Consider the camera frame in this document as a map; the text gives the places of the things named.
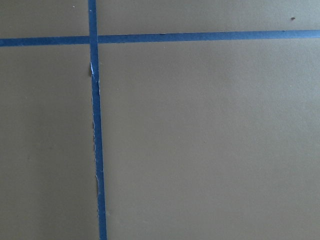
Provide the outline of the blue right tape line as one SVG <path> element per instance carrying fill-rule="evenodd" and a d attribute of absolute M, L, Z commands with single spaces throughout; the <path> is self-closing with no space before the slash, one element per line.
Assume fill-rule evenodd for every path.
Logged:
<path fill-rule="evenodd" d="M 105 201 L 104 159 L 101 124 L 101 97 L 99 74 L 99 50 L 97 29 L 97 5 L 95 0 L 88 1 L 90 70 L 92 86 L 92 115 L 94 131 L 95 172 L 97 182 L 97 213 L 99 225 L 99 238 L 106 240 L 107 217 Z"/>

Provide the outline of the blue tape line crosswise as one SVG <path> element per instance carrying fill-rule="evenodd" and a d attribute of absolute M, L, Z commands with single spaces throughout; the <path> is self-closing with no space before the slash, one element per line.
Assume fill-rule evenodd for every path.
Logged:
<path fill-rule="evenodd" d="M 313 39 L 319 38 L 319 30 L 266 30 L 266 31 L 228 31 L 228 32 L 192 32 L 192 33 L 148 33 L 98 35 L 98 44 L 122 43 L 160 43 L 160 42 L 196 42 L 196 41 L 231 41 L 265 39 Z M 52 36 L 2 38 L 1 47 L 88 45 L 90 36 Z"/>

